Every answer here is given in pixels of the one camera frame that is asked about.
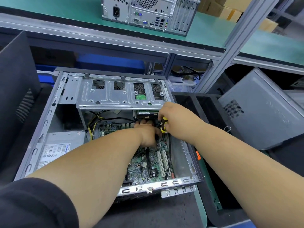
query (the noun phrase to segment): forearm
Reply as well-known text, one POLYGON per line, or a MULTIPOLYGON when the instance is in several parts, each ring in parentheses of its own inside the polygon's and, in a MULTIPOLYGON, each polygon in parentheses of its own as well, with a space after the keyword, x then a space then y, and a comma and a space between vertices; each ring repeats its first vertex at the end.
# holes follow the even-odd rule
POLYGON ((258 227, 303 226, 304 178, 209 124, 194 145, 258 227))
POLYGON ((92 227, 116 198, 140 142, 137 129, 119 130, 70 151, 28 177, 61 188, 74 203, 80 227, 92 227))

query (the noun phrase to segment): green circuit board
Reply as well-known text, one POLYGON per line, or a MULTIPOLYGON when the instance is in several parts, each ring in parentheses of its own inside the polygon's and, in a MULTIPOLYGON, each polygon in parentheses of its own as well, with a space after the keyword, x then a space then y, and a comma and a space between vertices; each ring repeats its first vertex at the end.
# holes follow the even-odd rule
MULTIPOLYGON (((126 123, 122 125, 118 124, 100 124, 98 128, 98 137, 103 137, 109 133, 112 133, 117 130, 127 129, 134 127, 134 124, 126 123)), ((134 154, 132 160, 128 166, 128 175, 126 180, 132 180, 132 184, 143 184, 154 181, 161 181, 164 178, 162 177, 161 166, 163 170, 166 171, 164 156, 169 157, 168 148, 165 140, 157 139, 157 147, 139 147, 139 149, 134 154)), ((174 173, 172 166, 169 167, 168 179, 174 178, 174 173)))

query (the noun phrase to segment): hand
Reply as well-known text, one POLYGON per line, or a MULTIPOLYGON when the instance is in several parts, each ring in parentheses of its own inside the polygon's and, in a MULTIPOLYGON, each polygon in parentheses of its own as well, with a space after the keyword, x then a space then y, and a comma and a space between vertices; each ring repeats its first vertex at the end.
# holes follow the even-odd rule
POLYGON ((146 120, 137 121, 134 125, 134 129, 141 136, 142 147, 156 147, 155 134, 157 134, 160 138, 162 137, 162 132, 160 129, 153 126, 152 121, 146 122, 146 120))
POLYGON ((158 112, 158 120, 162 120, 163 116, 168 119, 165 123, 168 133, 192 145, 199 138, 200 130, 205 125, 205 122, 190 110, 172 102, 165 102, 158 112))

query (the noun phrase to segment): person's left arm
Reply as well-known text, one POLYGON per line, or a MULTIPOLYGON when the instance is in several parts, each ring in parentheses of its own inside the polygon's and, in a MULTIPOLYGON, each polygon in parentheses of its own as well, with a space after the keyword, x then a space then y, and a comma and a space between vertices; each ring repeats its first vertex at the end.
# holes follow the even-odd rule
POLYGON ((108 211, 139 146, 155 146, 161 131, 152 122, 137 122, 88 142, 30 174, 58 186, 73 202, 80 227, 94 226, 108 211))

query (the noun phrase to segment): yellow and black handle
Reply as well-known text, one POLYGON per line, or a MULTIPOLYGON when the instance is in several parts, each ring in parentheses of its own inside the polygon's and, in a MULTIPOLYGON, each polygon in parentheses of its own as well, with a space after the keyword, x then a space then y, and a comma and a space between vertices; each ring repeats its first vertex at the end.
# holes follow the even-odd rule
POLYGON ((166 127, 165 127, 165 123, 168 122, 168 119, 166 117, 162 118, 162 122, 161 122, 161 131, 162 133, 167 133, 166 127))

